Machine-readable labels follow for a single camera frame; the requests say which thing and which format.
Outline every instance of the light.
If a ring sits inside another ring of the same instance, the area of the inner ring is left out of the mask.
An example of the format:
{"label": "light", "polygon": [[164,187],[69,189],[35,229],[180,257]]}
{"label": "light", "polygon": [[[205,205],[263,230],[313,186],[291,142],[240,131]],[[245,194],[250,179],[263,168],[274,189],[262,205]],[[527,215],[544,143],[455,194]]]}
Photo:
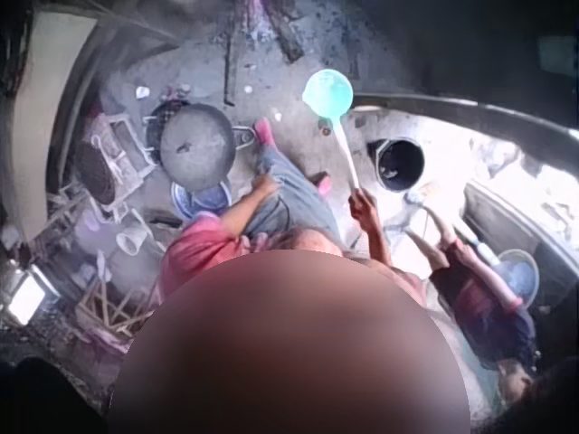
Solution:
{"label": "light", "polygon": [[16,290],[8,311],[26,326],[44,299],[44,291],[32,276],[26,276]]}

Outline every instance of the gray pants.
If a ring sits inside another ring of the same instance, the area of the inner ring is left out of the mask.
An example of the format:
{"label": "gray pants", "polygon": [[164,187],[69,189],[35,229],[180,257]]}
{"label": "gray pants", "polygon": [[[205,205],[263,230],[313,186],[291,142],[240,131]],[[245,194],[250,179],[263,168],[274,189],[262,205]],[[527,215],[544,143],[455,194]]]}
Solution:
{"label": "gray pants", "polygon": [[259,232],[273,235],[295,227],[321,229],[340,240],[336,219],[318,189],[290,160],[265,146],[258,163],[259,174],[269,173],[280,183],[273,194],[253,215],[244,234],[253,238]]}

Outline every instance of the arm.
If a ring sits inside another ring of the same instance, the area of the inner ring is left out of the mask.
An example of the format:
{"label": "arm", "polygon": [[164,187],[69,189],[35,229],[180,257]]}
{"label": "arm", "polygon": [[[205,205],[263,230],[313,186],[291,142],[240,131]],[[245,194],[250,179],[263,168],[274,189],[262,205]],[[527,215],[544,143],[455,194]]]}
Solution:
{"label": "arm", "polygon": [[235,237],[239,237],[263,201],[277,189],[278,184],[271,176],[267,174],[258,176],[253,182],[252,192],[221,216],[223,227]]}
{"label": "arm", "polygon": [[517,297],[499,274],[479,259],[471,247],[465,246],[465,248],[458,253],[458,256],[464,265],[472,269],[476,275],[489,286],[489,289],[505,310],[511,310],[520,306],[522,303],[520,297]]}
{"label": "arm", "polygon": [[367,190],[357,189],[350,196],[349,203],[352,218],[358,221],[362,230],[368,234],[370,258],[392,267],[390,248],[382,231],[375,198]]}

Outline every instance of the black bucket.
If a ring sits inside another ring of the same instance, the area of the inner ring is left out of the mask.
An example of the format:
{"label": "black bucket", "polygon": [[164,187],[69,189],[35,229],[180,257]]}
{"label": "black bucket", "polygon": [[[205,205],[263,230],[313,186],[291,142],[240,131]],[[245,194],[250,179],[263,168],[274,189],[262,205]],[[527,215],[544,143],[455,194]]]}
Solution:
{"label": "black bucket", "polygon": [[411,189],[424,172],[424,152],[407,138],[374,142],[372,154],[378,181],[392,192]]}

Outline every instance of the hand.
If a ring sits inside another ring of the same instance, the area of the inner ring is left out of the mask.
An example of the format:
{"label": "hand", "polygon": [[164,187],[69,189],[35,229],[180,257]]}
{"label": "hand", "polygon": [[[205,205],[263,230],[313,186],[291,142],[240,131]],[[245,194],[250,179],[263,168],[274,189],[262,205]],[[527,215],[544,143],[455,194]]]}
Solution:
{"label": "hand", "polygon": [[355,189],[348,202],[352,218],[360,223],[362,231],[369,233],[382,230],[376,199],[366,189]]}
{"label": "hand", "polygon": [[471,246],[464,246],[462,249],[456,249],[456,257],[462,265],[470,269],[480,263],[479,256],[477,256],[477,253]]}
{"label": "hand", "polygon": [[278,182],[270,174],[257,176],[252,183],[253,191],[263,194],[263,197],[269,197],[280,188]]}

